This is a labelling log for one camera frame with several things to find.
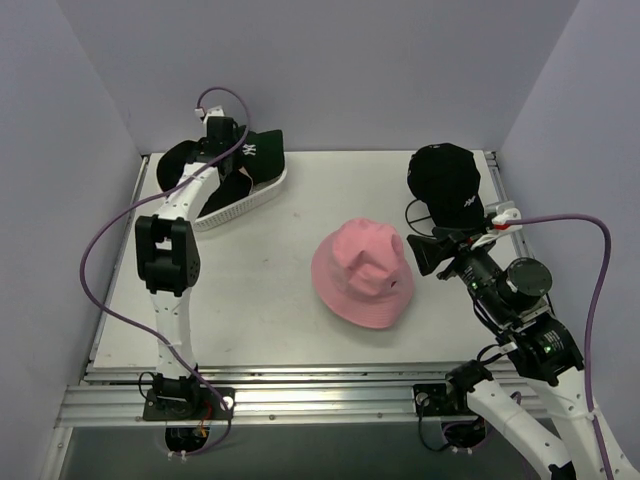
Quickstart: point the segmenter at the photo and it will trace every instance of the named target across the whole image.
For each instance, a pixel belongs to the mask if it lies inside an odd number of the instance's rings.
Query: pink bucket hat
[[[349,220],[322,241],[311,281],[335,314],[367,328],[393,325],[414,289],[396,229],[366,218]]]

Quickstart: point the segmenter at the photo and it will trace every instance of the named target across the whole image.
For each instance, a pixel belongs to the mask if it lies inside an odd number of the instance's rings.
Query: ny logo
[[[252,155],[252,156],[256,156],[256,146],[255,145],[249,145],[248,143],[245,143],[242,146],[242,153],[244,155]]]

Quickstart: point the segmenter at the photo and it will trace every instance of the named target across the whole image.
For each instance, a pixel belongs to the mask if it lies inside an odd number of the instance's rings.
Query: plastic basket
[[[227,205],[220,210],[211,212],[209,215],[198,218],[193,225],[193,229],[196,232],[211,230],[213,227],[222,225],[231,219],[239,217],[243,213],[247,213],[249,210],[259,207],[263,203],[268,202],[280,193],[286,177],[287,167],[284,168],[280,176],[275,181],[264,186],[259,186],[256,190],[252,191],[248,197],[238,200],[231,205]]]

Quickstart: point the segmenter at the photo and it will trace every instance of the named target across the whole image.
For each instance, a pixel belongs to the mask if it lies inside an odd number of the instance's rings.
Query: screw
[[[416,395],[416,403],[418,405],[426,407],[427,405],[429,405],[429,395],[424,392],[420,392],[418,395]]]

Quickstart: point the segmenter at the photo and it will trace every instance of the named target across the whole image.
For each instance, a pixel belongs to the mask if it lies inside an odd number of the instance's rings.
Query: white table
[[[273,201],[196,235],[201,275],[191,300],[191,332],[201,367],[328,366],[458,362],[493,341],[477,321],[457,279],[421,277],[405,242],[416,290],[395,326],[372,331],[331,313],[310,280],[311,257],[320,241],[345,221],[368,217],[411,233],[404,209],[413,199],[406,183],[412,152],[291,152],[288,178]],[[481,173],[480,196],[498,201],[485,157],[474,152]],[[141,196],[159,191],[151,156]],[[140,208],[152,214],[160,201]],[[426,209],[414,205],[412,216]],[[427,222],[418,224],[430,228]],[[506,267],[516,258],[511,239],[492,250]],[[129,230],[109,305],[154,327],[154,312],[136,274],[133,229]],[[107,317],[92,368],[153,368],[154,338]]]

